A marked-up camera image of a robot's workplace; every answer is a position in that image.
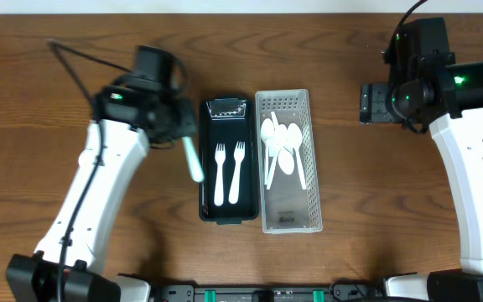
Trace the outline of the mint green plastic fork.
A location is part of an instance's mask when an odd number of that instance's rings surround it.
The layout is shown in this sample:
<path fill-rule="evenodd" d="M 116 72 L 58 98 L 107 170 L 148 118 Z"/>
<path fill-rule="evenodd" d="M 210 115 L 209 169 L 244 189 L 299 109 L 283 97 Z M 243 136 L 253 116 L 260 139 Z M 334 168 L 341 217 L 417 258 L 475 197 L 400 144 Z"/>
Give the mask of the mint green plastic fork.
<path fill-rule="evenodd" d="M 184 153 L 187 159 L 190 176 L 194 182 L 201 183 L 205 179 L 205 176 L 193 140 L 188 136 L 182 137 L 182 143 L 184 145 Z"/>

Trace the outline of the black plastic basket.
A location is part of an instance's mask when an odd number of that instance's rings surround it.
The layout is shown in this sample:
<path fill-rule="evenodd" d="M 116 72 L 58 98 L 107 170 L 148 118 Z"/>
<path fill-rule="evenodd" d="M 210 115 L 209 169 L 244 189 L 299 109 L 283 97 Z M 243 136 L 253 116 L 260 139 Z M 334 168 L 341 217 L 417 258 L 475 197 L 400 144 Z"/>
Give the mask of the black plastic basket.
<path fill-rule="evenodd" d="M 205 100 L 199 109 L 199 156 L 205 174 L 200 184 L 200 219 L 221 224 L 240 224 L 259 214 L 259 172 L 255 158 L 255 122 L 252 101 L 245 96 L 220 96 Z M 236 143 L 243 141 L 245 158 L 241 163 L 239 199 L 228 201 L 235 168 Z M 224 203 L 214 204 L 217 165 L 216 145 L 226 146 L 223 164 Z"/>

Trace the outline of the white plastic fork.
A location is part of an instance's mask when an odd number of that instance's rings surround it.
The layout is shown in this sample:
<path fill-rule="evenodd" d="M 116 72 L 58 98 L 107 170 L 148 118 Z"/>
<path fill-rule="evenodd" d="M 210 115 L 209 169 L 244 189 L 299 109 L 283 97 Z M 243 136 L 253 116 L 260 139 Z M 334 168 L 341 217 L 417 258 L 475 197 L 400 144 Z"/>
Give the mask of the white plastic fork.
<path fill-rule="evenodd" d="M 224 203 L 224 185 L 223 185 L 223 164 L 226 160 L 226 146 L 223 143 L 216 145 L 215 161 L 217 165 L 216 186 L 214 193 L 214 204 L 222 206 Z"/>
<path fill-rule="evenodd" d="M 245 158 L 245 145 L 246 144 L 243 141 L 238 141 L 236 143 L 233 154 L 235 160 L 235 168 L 228 197 L 228 201 L 233 205 L 236 204 L 239 199 L 241 165 L 243 159 Z"/>

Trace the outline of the white plastic spoon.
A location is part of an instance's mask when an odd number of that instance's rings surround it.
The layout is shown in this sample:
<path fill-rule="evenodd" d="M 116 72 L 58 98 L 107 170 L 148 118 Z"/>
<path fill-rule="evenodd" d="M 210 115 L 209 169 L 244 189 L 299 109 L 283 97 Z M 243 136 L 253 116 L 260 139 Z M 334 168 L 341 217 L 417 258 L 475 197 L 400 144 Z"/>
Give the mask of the white plastic spoon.
<path fill-rule="evenodd" d="M 278 129 L 278 119 L 276 116 L 275 112 L 271 112 L 271 117 L 272 117 L 272 122 L 274 125 L 274 132 Z M 279 155 L 278 155 L 278 162 L 277 164 L 279 165 L 280 169 L 287 175 L 290 175 L 293 173 L 294 170 L 294 162 L 293 162 L 293 155 L 291 154 L 290 149 L 288 148 L 288 130 L 286 133 L 286 138 L 284 141 L 284 146 L 281 149 Z"/>
<path fill-rule="evenodd" d="M 303 167 L 301 154 L 300 154 L 300 147 L 302 145 L 302 142 L 303 142 L 303 136 L 299 126 L 296 123 L 290 123 L 288 125 L 288 143 L 295 152 L 301 188 L 303 190 L 306 190 L 307 185 L 306 185 L 306 179 L 304 174 L 304 167 Z"/>
<path fill-rule="evenodd" d="M 271 166 L 269 168 L 269 176 L 267 178 L 267 189 L 270 190 L 272 183 L 273 183 L 273 177 L 275 174 L 275 169 L 277 166 L 278 162 L 278 155 L 281 151 L 281 149 L 284 146 L 284 141 L 286 138 L 286 133 L 287 133 L 287 127 L 284 124 L 279 124 L 278 129 L 274 133 L 273 137 L 273 159 Z"/>
<path fill-rule="evenodd" d="M 260 128 L 260 137 L 264 143 L 264 184 L 267 184 L 268 180 L 268 168 L 269 168 L 269 147 L 268 147 L 268 140 L 274 135 L 274 125 L 270 118 L 266 118 L 262 122 L 262 126 Z"/>

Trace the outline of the clear plastic basket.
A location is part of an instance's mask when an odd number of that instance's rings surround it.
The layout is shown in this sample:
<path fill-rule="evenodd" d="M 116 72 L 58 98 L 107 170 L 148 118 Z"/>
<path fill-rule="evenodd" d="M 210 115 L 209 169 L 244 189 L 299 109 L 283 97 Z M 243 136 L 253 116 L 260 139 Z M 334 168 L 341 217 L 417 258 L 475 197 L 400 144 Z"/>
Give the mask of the clear plastic basket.
<path fill-rule="evenodd" d="M 258 91 L 255 105 L 263 231 L 320 232 L 323 222 L 308 91 Z"/>

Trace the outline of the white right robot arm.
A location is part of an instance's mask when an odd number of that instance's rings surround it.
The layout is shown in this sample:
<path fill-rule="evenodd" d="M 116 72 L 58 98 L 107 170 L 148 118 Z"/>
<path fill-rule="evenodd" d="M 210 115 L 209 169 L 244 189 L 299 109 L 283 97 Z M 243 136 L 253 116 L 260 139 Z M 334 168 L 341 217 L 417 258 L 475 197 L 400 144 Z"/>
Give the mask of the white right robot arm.
<path fill-rule="evenodd" d="M 400 23 L 383 59 L 389 79 L 362 86 L 360 120 L 431 135 L 458 218 L 460 267 L 385 278 L 379 296 L 483 301 L 483 62 L 456 62 L 442 18 Z"/>

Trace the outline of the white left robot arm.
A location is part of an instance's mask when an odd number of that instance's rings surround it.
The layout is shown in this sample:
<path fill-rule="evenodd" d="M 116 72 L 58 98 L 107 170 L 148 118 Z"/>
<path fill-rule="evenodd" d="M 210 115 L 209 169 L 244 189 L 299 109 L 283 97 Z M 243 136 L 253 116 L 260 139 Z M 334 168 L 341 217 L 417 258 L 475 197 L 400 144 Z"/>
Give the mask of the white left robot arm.
<path fill-rule="evenodd" d="M 180 140 L 193 181 L 204 179 L 192 138 L 195 111 L 184 91 L 184 64 L 163 49 L 139 45 L 132 68 L 97 93 L 86 146 L 64 203 L 30 256 L 14 255 L 6 280 L 17 301 L 150 301 L 152 285 L 102 272 L 108 242 L 127 188 L 153 149 Z"/>

